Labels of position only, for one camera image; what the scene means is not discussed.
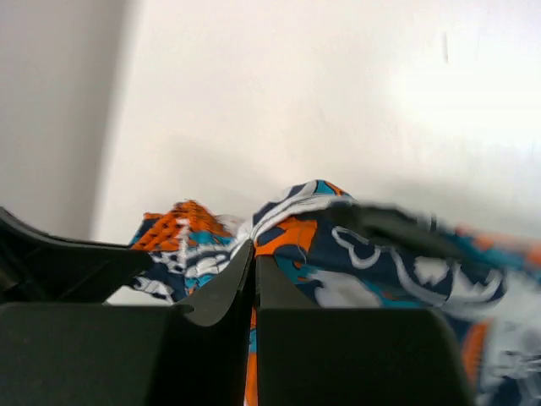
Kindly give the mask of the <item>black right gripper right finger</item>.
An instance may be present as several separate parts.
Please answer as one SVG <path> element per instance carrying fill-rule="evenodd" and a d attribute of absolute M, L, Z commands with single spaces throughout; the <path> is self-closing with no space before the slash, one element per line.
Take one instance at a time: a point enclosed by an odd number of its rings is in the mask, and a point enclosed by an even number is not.
<path fill-rule="evenodd" d="M 261 405 L 472 405 L 451 329 L 424 309 L 326 309 L 255 262 Z"/>

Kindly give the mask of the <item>colourful patterned shorts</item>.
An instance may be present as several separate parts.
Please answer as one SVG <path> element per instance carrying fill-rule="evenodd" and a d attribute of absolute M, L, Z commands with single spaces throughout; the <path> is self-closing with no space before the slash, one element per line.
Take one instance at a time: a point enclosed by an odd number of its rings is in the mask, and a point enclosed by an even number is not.
<path fill-rule="evenodd" d="M 146 214 L 131 246 L 152 265 L 129 286 L 175 304 L 222 272 L 247 241 L 317 305 L 440 311 L 477 404 L 539 404 L 538 245 L 368 206 L 313 180 L 248 219 L 213 215 L 194 200 Z"/>

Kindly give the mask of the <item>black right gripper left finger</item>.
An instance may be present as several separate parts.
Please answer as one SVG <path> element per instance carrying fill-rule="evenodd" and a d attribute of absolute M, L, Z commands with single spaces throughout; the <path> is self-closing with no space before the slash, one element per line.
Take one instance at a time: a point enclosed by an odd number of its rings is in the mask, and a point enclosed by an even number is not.
<path fill-rule="evenodd" d="M 1 213 L 4 405 L 240 405 L 253 247 L 175 305 L 109 305 L 144 251 L 59 239 Z"/>

